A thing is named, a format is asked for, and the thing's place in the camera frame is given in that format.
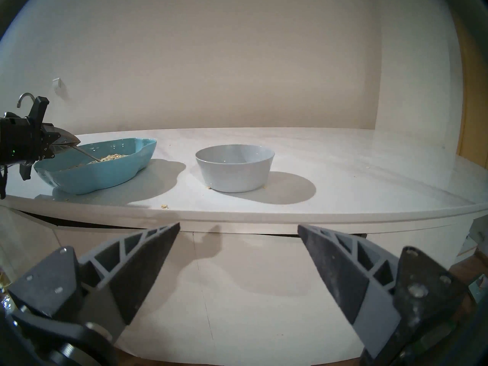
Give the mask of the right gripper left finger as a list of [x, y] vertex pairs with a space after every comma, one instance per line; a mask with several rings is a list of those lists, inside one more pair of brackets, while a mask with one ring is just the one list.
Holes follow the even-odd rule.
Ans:
[[9, 288], [12, 320], [30, 336], [67, 339], [75, 332], [115, 343], [152, 289], [180, 223], [108, 240], [78, 257], [55, 249]]

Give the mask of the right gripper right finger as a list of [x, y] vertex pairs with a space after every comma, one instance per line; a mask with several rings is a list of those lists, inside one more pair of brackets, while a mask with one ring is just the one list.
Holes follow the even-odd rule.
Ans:
[[323, 283], [364, 345], [361, 364], [412, 364], [456, 328], [467, 286], [422, 250], [298, 225]]

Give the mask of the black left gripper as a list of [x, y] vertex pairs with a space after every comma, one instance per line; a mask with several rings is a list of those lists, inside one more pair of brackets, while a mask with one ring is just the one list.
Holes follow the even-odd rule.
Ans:
[[[24, 181], [31, 178], [35, 162], [54, 158], [80, 144], [74, 134], [52, 124], [43, 124], [48, 104], [47, 98], [36, 97], [28, 116], [22, 118], [6, 112], [1, 117], [1, 166], [19, 165]], [[52, 144], [47, 142], [48, 134], [54, 134]]]

